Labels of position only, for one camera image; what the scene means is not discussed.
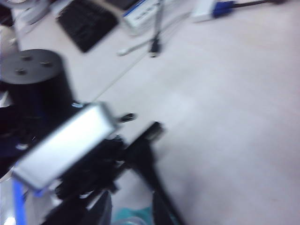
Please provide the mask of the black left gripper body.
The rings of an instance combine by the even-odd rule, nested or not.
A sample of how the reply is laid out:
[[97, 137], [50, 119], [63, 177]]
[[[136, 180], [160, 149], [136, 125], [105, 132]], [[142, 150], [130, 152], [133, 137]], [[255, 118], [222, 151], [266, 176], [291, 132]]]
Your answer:
[[120, 135], [102, 141], [62, 176], [54, 189], [56, 197], [63, 202], [75, 199], [89, 204], [106, 189], [116, 192], [114, 181], [129, 168], [125, 162], [126, 147]]

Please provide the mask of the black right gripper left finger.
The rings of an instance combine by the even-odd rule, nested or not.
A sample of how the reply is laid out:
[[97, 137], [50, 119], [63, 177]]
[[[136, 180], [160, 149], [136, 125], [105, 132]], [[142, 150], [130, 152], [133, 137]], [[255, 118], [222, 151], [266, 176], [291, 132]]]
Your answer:
[[109, 225], [112, 218], [112, 198], [104, 191], [88, 209], [89, 201], [76, 197], [63, 201], [46, 216], [47, 225]]

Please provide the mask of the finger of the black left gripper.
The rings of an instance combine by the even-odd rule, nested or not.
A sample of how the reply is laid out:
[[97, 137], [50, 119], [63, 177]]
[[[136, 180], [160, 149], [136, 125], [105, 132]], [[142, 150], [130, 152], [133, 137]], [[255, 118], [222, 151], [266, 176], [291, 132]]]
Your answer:
[[153, 122], [127, 148], [125, 162], [147, 183], [150, 188], [161, 188], [154, 167], [152, 143], [163, 133], [160, 122]]

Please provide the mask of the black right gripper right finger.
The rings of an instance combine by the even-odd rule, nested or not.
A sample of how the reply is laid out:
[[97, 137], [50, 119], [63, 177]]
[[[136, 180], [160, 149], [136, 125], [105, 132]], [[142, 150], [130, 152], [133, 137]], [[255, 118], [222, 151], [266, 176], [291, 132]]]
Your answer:
[[160, 185], [151, 185], [153, 189], [152, 218], [155, 225], [186, 225], [171, 197]]

